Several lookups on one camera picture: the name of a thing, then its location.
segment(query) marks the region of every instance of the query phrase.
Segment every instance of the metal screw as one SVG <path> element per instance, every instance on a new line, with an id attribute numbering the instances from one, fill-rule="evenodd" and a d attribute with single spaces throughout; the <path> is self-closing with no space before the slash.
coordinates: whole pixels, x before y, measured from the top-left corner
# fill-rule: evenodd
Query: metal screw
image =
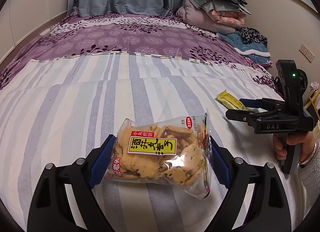
<path id="1" fill-rule="evenodd" d="M 238 163 L 238 164 L 242 164 L 242 163 L 243 163 L 243 159 L 240 158 L 240 157 L 237 157 L 237 158 L 235 159 L 235 162 Z"/>
<path id="2" fill-rule="evenodd" d="M 45 168 L 46 168 L 47 170 L 50 170 L 52 167 L 53 167 L 53 163 L 48 163 L 48 164 L 45 166 Z"/>
<path id="3" fill-rule="evenodd" d="M 84 164 L 84 162 L 85 162 L 85 159 L 84 159 L 84 158 L 79 158 L 79 159 L 76 161 L 76 163 L 77 163 L 78 165 L 82 165 L 82 164 Z"/>
<path id="4" fill-rule="evenodd" d="M 267 163 L 267 166 L 270 168 L 270 169 L 273 169 L 275 167 L 275 165 L 273 163 Z"/>

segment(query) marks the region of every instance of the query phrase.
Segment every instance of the gripper handle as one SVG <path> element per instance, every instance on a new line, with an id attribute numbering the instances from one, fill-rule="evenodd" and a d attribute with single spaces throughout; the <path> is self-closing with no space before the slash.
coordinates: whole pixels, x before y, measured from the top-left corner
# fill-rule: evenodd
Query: gripper handle
<path id="1" fill-rule="evenodd" d="M 284 148 L 288 152 L 286 160 L 281 161 L 282 172 L 284 174 L 294 175 L 298 170 L 302 144 L 288 145 L 286 142 L 288 133 L 276 134 L 276 136 L 281 140 Z"/>

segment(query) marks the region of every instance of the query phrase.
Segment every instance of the wall socket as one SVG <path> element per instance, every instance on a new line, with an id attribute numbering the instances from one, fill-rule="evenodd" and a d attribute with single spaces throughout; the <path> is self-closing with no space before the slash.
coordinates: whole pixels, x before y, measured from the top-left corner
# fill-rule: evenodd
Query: wall socket
<path id="1" fill-rule="evenodd" d="M 308 48 L 307 48 L 304 44 L 301 44 L 299 50 L 300 50 L 300 52 L 302 52 L 304 55 L 306 55 L 307 52 L 308 52 Z"/>
<path id="2" fill-rule="evenodd" d="M 314 54 L 304 44 L 301 44 L 299 51 L 302 52 L 310 62 L 313 61 L 315 57 Z"/>

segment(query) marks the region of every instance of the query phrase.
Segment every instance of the bed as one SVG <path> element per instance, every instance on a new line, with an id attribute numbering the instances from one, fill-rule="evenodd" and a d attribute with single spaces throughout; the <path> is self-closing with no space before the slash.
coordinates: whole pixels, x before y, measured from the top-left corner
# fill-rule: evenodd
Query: bed
<path id="1" fill-rule="evenodd" d="M 44 166 L 72 163 L 116 134 L 125 118 L 141 125 L 209 110 L 213 137 L 251 164 L 275 163 L 288 197 L 292 228 L 307 209 L 297 176 L 284 176 L 271 135 L 230 122 L 215 98 L 280 99 L 271 75 L 214 33 L 175 16 L 71 14 L 25 46 L 2 74 L 0 197 L 26 230 Z M 84 226 L 70 187 L 70 205 Z M 103 180 L 93 193 L 117 232 L 203 232 L 226 193 L 212 175 L 204 200 L 179 187 Z M 242 224 L 253 187 L 235 227 Z"/>

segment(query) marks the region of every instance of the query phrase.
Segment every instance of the bag of cookies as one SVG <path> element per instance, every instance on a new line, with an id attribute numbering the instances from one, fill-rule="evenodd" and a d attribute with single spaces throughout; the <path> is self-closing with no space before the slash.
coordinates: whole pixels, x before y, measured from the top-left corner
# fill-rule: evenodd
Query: bag of cookies
<path id="1" fill-rule="evenodd" d="M 105 179 L 171 184 L 199 199 L 211 184 L 209 114 L 184 116 L 139 126 L 122 124 Z"/>

